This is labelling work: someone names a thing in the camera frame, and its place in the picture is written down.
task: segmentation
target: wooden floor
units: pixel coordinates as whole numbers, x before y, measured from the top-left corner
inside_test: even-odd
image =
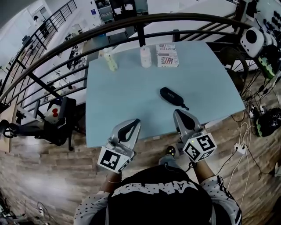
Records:
[[[252,91],[255,92],[263,84],[260,77]],[[281,84],[275,88],[262,103],[268,108],[279,106],[277,97]],[[240,120],[242,113],[234,115]],[[231,117],[210,129],[218,148],[207,159],[208,164],[217,173],[223,163],[233,152],[233,146],[239,140],[240,123]],[[155,166],[165,148],[175,144],[178,134],[163,135],[161,138],[139,140],[135,151],[138,153],[134,161],[125,169],[123,176],[128,177],[145,168]],[[251,136],[250,151],[262,171],[270,172],[281,158],[281,128],[267,138]],[[13,140],[11,153],[0,152],[0,188],[7,197],[7,202],[16,214],[27,213],[28,216],[39,216],[37,202],[40,201],[48,209],[50,215],[60,225],[73,223],[75,208],[90,193],[97,192],[105,180],[106,171],[97,167],[99,148],[87,148],[86,138],[80,134],[73,137],[74,152],[67,150],[67,145],[57,147],[43,140],[34,138],[17,138]],[[244,225],[263,225],[270,218],[273,205],[281,195],[281,179],[263,174],[259,177],[259,169],[249,156],[250,178],[241,206]],[[232,170],[241,155],[236,153],[222,169],[220,175],[228,185]],[[178,159],[179,165],[186,169],[188,159]],[[248,176],[246,157],[241,160],[235,171],[229,191],[240,204]],[[190,177],[197,181],[192,170]]]

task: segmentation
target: american flag print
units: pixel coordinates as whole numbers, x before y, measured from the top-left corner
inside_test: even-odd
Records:
[[[172,64],[173,63],[173,58],[167,57],[165,60],[165,64]]]

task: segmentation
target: pant leg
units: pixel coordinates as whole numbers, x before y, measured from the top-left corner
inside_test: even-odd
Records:
[[[165,165],[165,164],[168,164],[169,167],[174,167],[174,168],[179,168],[181,169],[177,163],[176,163],[176,160],[174,159],[174,157],[170,154],[167,154],[165,155],[164,157],[162,157],[160,160],[159,160],[159,165]]]

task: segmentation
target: black and white sleeve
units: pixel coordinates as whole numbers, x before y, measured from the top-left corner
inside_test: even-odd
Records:
[[[242,223],[242,211],[224,187],[221,176],[210,177],[200,185],[209,194],[213,202],[210,220],[212,225],[240,225]]]
[[[110,193],[100,191],[97,194],[87,196],[84,201],[76,208],[74,214],[74,225],[89,225],[95,215],[101,210],[106,209],[108,195]]]

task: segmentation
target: black railing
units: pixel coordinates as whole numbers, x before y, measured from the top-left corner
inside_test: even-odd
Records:
[[[44,51],[47,50],[47,46],[52,40],[52,37],[76,8],[74,0],[69,1],[45,20],[30,37],[26,38],[17,55],[12,62],[10,62],[11,67],[3,82],[0,94],[3,93],[5,87],[13,83],[15,79],[18,79],[26,68],[42,56]],[[23,80],[20,90],[23,86],[28,85],[29,82],[30,77],[27,80]],[[15,90],[16,89],[13,90],[11,97],[14,96]]]
[[[216,30],[216,31],[212,31],[212,30],[174,30],[174,31],[169,31],[169,32],[160,32],[160,33],[152,33],[152,34],[144,34],[144,25],[145,23],[151,23],[151,22],[160,22],[160,21],[176,21],[176,20],[195,20],[195,21],[206,21],[206,22],[211,22],[211,23],[219,23],[222,25],[232,25],[235,27],[239,27],[239,32],[238,33],[226,33],[226,32],[221,32],[220,30]],[[107,32],[113,31],[113,30],[117,30],[117,29],[121,29],[121,28],[126,28],[129,26],[135,26],[137,27],[137,33],[138,36],[137,37],[133,37],[133,38],[129,38],[129,39],[125,39],[119,42],[115,42],[115,43],[111,43],[107,46],[102,46],[99,48],[95,48],[89,51],[86,51],[82,54],[79,54],[73,58],[70,58],[69,60],[54,66],[52,69],[50,69],[49,71],[47,71],[46,73],[40,75],[40,76],[35,76],[33,74],[33,71],[35,69],[37,69],[39,66],[41,66],[42,64],[46,63],[47,61],[49,61],[50,59],[52,59],[54,56],[62,53],[63,51],[72,48],[84,41],[90,40],[91,38],[97,37],[101,34],[105,34]],[[57,46],[56,48],[50,50],[48,53],[46,53],[45,55],[43,55],[39,60],[37,60],[36,62],[34,62],[32,65],[30,65],[27,69],[25,69],[23,71],[23,73],[9,86],[7,87],[6,91],[1,95],[0,97],[0,102],[3,102],[4,104],[10,104],[13,101],[16,101],[16,103],[19,105],[21,104],[23,108],[26,108],[29,106],[28,111],[32,111],[34,109],[34,107],[32,105],[35,105],[35,103],[38,100],[41,99],[45,99],[47,96],[49,95],[53,95],[54,98],[60,98],[66,95],[69,95],[71,93],[74,93],[76,91],[80,91],[86,88],[86,85],[79,87],[73,91],[67,92],[67,93],[62,93],[62,94],[58,94],[58,91],[68,87],[69,85],[74,85],[78,82],[81,81],[85,81],[87,80],[87,77],[82,77],[79,79],[76,79],[75,81],[72,81],[70,83],[67,83],[65,85],[62,85],[60,87],[57,88],[50,88],[55,82],[60,81],[68,76],[71,76],[79,71],[83,71],[85,69],[88,68],[87,65],[84,65],[78,69],[73,69],[72,71],[70,71],[69,73],[66,73],[64,75],[60,75],[57,79],[50,81],[49,83],[46,82],[44,83],[42,81],[42,79],[44,77],[46,77],[48,74],[57,71],[59,68],[65,66],[65,65],[69,65],[69,63],[75,62],[77,60],[82,59],[83,57],[90,55],[94,52],[100,51],[102,49],[104,49],[105,47],[113,47],[122,43],[127,43],[127,42],[131,42],[131,41],[139,41],[139,45],[143,46],[145,44],[145,39],[146,38],[150,38],[150,37],[157,37],[157,36],[165,36],[165,35],[174,35],[179,37],[180,34],[188,34],[188,35],[192,35],[192,34],[204,34],[204,35],[214,35],[214,34],[219,34],[219,35],[223,35],[225,37],[228,37],[229,40],[231,40],[228,43],[214,43],[214,46],[217,46],[219,44],[223,44],[225,45],[235,45],[238,46],[239,45],[239,40],[242,36],[242,33],[244,31],[244,29],[248,29],[250,26],[232,19],[228,19],[228,18],[222,18],[222,17],[218,17],[218,16],[212,16],[212,15],[204,15],[204,14],[193,14],[193,13],[169,13],[169,14],[154,14],[154,15],[144,15],[144,16],[138,16],[138,17],[134,17],[134,18],[128,18],[128,19],[124,19],[124,20],[120,20],[117,22],[113,22],[113,23],[108,23],[106,25],[100,26],[98,28],[89,30],[85,33],[82,33],[78,36],[73,37],[72,39],[65,41],[64,43],[60,44],[59,46]],[[16,93],[13,94],[12,97],[8,100],[5,101],[6,97],[9,95],[9,93],[14,92],[14,90],[22,84],[24,82],[25,79],[30,80],[32,79],[33,81],[28,83],[27,85],[24,86],[24,88],[20,88],[20,90]],[[37,90],[35,90],[34,92],[30,93],[29,95],[25,96],[25,92],[28,88],[30,88],[32,85],[34,84],[38,84],[39,88]],[[40,95],[39,97],[33,99],[33,100],[29,100],[29,102],[25,102],[27,99],[30,99],[34,94],[40,92],[41,90],[45,89],[45,93],[43,95]],[[42,102],[40,104],[40,106],[43,106],[47,103],[49,103],[51,100],[46,100],[44,102]]]

